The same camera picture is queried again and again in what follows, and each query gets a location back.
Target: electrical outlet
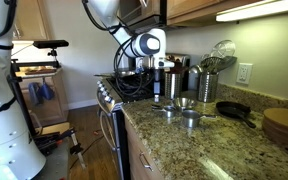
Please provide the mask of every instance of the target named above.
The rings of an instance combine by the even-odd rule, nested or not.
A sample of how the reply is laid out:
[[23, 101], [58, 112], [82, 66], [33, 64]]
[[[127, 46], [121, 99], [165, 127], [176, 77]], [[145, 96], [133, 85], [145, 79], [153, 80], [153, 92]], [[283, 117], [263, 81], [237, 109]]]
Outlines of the electrical outlet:
[[248, 84], [251, 77], [253, 64], [240, 63], [238, 66], [236, 82]]

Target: metal bowl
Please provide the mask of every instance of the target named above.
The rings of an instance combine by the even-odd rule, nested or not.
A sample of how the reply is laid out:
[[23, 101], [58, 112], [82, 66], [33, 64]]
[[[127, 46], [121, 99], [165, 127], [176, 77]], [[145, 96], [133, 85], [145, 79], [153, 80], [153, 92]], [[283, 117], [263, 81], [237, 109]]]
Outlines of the metal bowl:
[[172, 101], [173, 106], [183, 112], [186, 109], [193, 109], [197, 105], [197, 101], [189, 98], [175, 98]]

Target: white robot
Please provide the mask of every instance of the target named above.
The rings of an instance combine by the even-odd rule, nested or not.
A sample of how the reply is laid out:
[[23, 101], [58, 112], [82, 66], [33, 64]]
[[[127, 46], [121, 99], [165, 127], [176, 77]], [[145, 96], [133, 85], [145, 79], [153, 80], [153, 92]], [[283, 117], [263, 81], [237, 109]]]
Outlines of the white robot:
[[[10, 75], [13, 21], [17, 0], [0, 0], [0, 179], [31, 179], [45, 165], [46, 158], [36, 147], [21, 108], [7, 78]], [[153, 55], [157, 71], [173, 67], [165, 60], [165, 33], [152, 29], [136, 37], [130, 35], [116, 16], [118, 0], [83, 1], [91, 6], [129, 57]], [[159, 77], [155, 78], [155, 99], [159, 98]]]

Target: wooden floor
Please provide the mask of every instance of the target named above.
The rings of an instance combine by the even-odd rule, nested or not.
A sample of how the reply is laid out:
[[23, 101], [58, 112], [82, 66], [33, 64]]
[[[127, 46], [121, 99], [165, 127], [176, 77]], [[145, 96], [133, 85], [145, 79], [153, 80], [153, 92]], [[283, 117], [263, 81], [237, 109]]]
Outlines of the wooden floor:
[[70, 180], [118, 179], [117, 170], [113, 164], [112, 151], [100, 131], [97, 110], [98, 106], [91, 106], [69, 112], [68, 121], [71, 127], [75, 127], [76, 138], [84, 151], [93, 143], [83, 155], [87, 165], [85, 170], [82, 169], [80, 162], [76, 161], [76, 155], [70, 156], [69, 167], [76, 161], [70, 169]]

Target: upper cabinet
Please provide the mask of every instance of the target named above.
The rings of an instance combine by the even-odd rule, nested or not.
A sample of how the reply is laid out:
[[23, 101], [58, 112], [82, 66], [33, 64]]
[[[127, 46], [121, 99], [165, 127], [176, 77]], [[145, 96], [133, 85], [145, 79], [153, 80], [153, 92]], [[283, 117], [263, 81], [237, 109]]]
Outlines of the upper cabinet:
[[167, 0], [167, 25], [206, 26], [216, 23], [216, 13], [260, 0]]
[[49, 40], [43, 0], [18, 0], [13, 40]]

